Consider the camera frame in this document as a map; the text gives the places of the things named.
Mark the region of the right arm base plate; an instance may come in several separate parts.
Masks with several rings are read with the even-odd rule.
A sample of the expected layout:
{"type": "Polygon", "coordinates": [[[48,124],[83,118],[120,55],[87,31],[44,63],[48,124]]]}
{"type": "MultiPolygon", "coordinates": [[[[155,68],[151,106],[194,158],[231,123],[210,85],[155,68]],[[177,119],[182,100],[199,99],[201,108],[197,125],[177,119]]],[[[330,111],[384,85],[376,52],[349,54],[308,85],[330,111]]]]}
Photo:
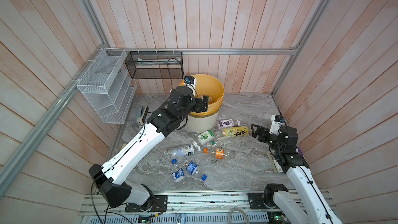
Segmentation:
{"type": "Polygon", "coordinates": [[[250,209],[269,209],[264,200],[264,193],[248,193],[247,194],[250,209]]]}

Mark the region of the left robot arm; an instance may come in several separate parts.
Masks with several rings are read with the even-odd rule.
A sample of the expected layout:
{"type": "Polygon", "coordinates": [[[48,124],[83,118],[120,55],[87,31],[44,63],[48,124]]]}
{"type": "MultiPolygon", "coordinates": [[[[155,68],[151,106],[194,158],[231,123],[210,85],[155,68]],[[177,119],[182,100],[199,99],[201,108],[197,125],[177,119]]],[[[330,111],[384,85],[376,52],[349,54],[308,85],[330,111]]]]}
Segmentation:
{"type": "Polygon", "coordinates": [[[144,185],[128,184],[128,175],[154,146],[177,130],[191,113],[207,112],[208,101],[207,95],[199,96],[191,87],[176,87],[120,152],[103,165],[94,164],[89,169],[92,185],[111,208],[126,203],[134,203],[144,210],[151,208],[152,192],[144,185]]]}

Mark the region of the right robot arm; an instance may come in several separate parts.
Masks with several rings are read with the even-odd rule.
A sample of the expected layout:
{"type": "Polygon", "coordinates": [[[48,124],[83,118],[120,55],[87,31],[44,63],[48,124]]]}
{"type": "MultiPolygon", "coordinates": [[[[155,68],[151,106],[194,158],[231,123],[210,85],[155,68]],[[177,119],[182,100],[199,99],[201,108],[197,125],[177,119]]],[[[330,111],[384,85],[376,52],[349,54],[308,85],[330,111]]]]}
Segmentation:
{"type": "Polygon", "coordinates": [[[252,136],[274,151],[278,164],[293,183],[304,207],[293,200],[282,184],[267,184],[263,194],[265,206],[279,208],[292,224],[341,224],[318,188],[308,163],[297,150],[296,129],[280,122],[273,124],[276,127],[270,129],[252,124],[252,136]]]}

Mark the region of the crushed blue label bottle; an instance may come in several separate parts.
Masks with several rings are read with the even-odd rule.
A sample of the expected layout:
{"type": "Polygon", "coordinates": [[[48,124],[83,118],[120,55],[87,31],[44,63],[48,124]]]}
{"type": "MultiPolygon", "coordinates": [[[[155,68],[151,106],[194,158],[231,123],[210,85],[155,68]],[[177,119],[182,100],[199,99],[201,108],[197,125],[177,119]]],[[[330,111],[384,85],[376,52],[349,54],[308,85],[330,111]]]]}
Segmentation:
{"type": "Polygon", "coordinates": [[[207,180],[207,175],[193,161],[187,164],[186,172],[189,176],[193,177],[194,179],[198,179],[202,182],[205,182],[207,180]]]}

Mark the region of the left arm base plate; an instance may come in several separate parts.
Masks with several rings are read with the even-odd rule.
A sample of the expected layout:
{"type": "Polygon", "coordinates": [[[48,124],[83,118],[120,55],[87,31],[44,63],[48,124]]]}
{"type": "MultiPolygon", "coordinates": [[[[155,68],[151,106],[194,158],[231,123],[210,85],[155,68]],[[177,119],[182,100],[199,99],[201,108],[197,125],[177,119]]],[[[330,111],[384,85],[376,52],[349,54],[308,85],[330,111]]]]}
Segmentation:
{"type": "Polygon", "coordinates": [[[149,213],[149,212],[165,212],[167,210],[168,195],[154,195],[148,201],[139,206],[134,203],[127,203],[125,207],[126,213],[149,213]]]}

